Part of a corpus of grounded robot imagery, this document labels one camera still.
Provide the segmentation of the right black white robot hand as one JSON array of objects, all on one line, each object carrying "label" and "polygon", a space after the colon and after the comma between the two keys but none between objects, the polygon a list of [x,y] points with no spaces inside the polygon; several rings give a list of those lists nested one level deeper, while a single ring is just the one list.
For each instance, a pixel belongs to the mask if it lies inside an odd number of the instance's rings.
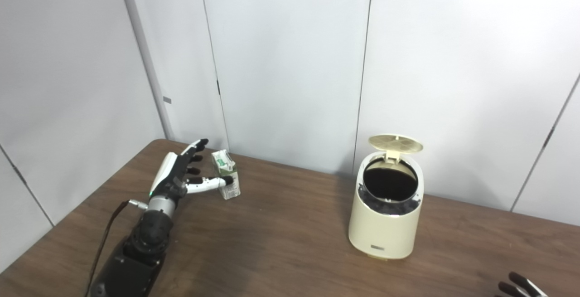
[{"label": "right black white robot hand", "polygon": [[510,297],[548,297],[547,293],[531,280],[517,272],[510,272],[508,278],[511,283],[500,281],[498,288]]}]

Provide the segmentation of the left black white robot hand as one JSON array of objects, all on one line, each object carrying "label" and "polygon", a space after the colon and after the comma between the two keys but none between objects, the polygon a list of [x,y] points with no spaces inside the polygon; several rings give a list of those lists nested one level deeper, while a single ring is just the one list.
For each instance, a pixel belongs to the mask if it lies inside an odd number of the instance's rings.
[{"label": "left black white robot hand", "polygon": [[234,178],[230,175],[222,177],[186,177],[188,174],[198,175],[200,173],[199,169],[190,167],[190,164],[203,159],[197,153],[205,150],[207,144],[208,139],[199,139],[189,144],[181,154],[169,152],[155,176],[149,198],[162,196],[162,198],[178,202],[187,194],[211,191],[233,184]]}]

